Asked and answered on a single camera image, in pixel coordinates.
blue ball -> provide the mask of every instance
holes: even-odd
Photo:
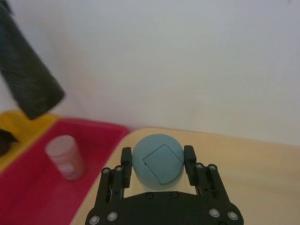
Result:
[[[182,146],[168,135],[149,135],[136,144],[132,166],[138,180],[146,188],[157,191],[170,189],[183,174]]]

wooden table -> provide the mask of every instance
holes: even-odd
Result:
[[[232,203],[241,211],[246,225],[300,224],[300,147],[253,141],[220,135],[146,128],[134,131],[118,145],[107,162],[120,164],[123,147],[134,146],[145,136],[167,134],[184,145],[193,145],[197,161],[218,166]],[[72,225],[83,225],[93,208],[100,175],[73,218]],[[177,191],[195,194],[184,173]],[[125,197],[145,192],[134,170]]]

black fabric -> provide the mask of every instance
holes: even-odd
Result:
[[[19,107],[31,120],[64,97],[64,91],[1,4],[0,71]]]
[[[0,156],[8,152],[11,142],[18,142],[18,140],[10,132],[0,129]]]
[[[11,8],[6,0],[0,0],[0,4],[2,4],[9,13],[12,13]]]

bolt head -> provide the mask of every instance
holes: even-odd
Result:
[[[210,169],[211,169],[211,170],[215,170],[216,167],[215,167],[214,165],[210,165]]]
[[[109,221],[114,221],[116,218],[118,217],[118,214],[116,212],[110,212],[108,215],[107,215],[107,219]]]
[[[220,212],[217,209],[210,209],[210,215],[212,217],[218,218],[218,217],[220,217]]]
[[[178,194],[176,192],[172,192],[172,197],[177,198]]]
[[[153,198],[153,194],[152,194],[152,193],[147,193],[147,194],[146,194],[146,198],[147,198],[147,199]]]
[[[238,214],[236,214],[234,211],[230,211],[227,213],[228,217],[232,220],[238,220],[239,216]]]
[[[200,163],[198,163],[198,164],[196,165],[196,167],[199,168],[199,169],[201,169],[201,168],[203,167],[203,165],[200,164]]]
[[[100,217],[99,216],[92,216],[89,220],[90,225],[96,225],[99,223]]]

yellow tray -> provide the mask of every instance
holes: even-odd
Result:
[[[19,143],[12,143],[8,153],[0,157],[0,172],[31,146],[58,119],[46,114],[36,120],[29,120],[20,111],[6,111],[0,114],[0,128],[12,133]]]

